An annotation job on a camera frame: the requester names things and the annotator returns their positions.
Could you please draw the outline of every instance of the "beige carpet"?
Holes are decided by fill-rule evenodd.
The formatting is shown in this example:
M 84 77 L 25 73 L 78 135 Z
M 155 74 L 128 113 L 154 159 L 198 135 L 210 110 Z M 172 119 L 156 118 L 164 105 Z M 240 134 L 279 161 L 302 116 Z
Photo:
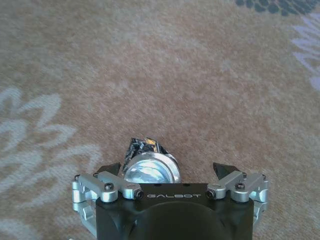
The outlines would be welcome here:
M 73 176 L 145 136 L 183 182 L 266 174 L 255 240 L 319 239 L 317 3 L 0 1 L 0 239 L 93 239 Z

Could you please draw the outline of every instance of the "carpet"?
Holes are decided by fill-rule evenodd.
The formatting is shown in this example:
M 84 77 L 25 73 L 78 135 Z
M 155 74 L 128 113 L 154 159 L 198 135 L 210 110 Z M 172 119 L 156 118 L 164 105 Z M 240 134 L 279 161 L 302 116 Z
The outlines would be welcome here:
M 318 0 L 2 0 L 0 239 L 91 240 L 75 174 L 157 139 L 184 183 L 264 173 L 254 240 L 320 235 Z

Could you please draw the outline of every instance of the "black screw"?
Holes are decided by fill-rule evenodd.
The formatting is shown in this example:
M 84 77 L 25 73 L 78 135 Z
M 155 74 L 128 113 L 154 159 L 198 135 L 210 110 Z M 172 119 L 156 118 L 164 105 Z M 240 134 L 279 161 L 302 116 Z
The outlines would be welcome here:
M 235 185 L 235 189 L 242 190 L 245 189 L 245 184 L 240 182 Z
M 74 180 L 75 180 L 75 181 L 78 181 L 78 180 L 79 180 L 79 177 L 80 177 L 80 174 L 75 175 L 75 176 L 74 176 Z
M 206 191 L 205 195 L 208 199 L 215 199 L 216 198 L 216 193 L 214 191 L 208 190 L 208 191 Z
M 108 182 L 104 185 L 105 190 L 112 190 L 114 189 L 114 184 L 112 182 Z
M 144 197 L 144 192 L 143 191 L 138 191 L 137 193 L 136 193 L 136 199 L 142 199 L 143 197 Z

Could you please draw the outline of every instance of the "shiny reflective object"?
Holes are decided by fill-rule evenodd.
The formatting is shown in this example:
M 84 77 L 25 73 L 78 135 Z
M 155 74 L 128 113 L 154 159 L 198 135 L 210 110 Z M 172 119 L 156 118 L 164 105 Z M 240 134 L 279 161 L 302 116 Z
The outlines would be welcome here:
M 131 183 L 180 183 L 176 161 L 157 152 L 144 152 L 132 158 L 124 179 Z

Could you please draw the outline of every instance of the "white flower pattern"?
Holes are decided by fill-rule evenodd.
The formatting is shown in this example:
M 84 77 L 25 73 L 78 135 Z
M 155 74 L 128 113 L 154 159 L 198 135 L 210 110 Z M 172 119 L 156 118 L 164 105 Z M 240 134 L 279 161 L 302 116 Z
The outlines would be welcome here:
M 0 149 L 0 168 L 15 166 L 13 172 L 0 178 L 0 194 L 10 191 L 15 186 L 32 188 L 45 179 L 54 179 L 54 184 L 37 192 L 33 199 L 18 204 L 15 207 L 17 209 L 36 208 L 52 203 L 61 198 L 61 195 L 65 195 L 72 176 L 79 171 L 78 165 L 73 160 L 74 156 L 82 155 L 89 158 L 86 165 L 88 172 L 93 172 L 102 159 L 100 148 L 95 144 L 59 148 L 77 131 L 75 127 L 69 125 L 50 124 L 61 107 L 62 100 L 59 94 L 41 95 L 27 103 L 22 102 L 22 95 L 16 87 L 0 92 L 0 137 L 6 134 L 4 139 L 7 140 Z M 5 104 L 9 104 L 9 109 L 5 108 Z M 38 120 L 24 117 L 26 112 L 35 109 L 42 110 Z M 44 142 L 29 144 L 28 147 L 22 147 L 22 150 L 19 147 L 26 140 L 30 140 L 29 138 L 34 134 L 51 136 L 51 133 L 54 133 L 54 138 L 48 137 Z M 52 149 L 54 153 L 48 159 L 47 156 L 50 156 L 48 152 Z M 44 162 L 46 167 L 39 171 L 39 166 Z M 2 219 L 0 235 L 1 232 L 18 239 L 42 239 L 42 234 L 36 230 L 36 227 L 20 219 Z
M 294 52 L 294 56 L 311 73 L 311 85 L 320 91 L 320 14 L 313 13 L 310 17 L 303 17 L 304 26 L 294 26 L 301 38 L 292 42 L 303 52 Z

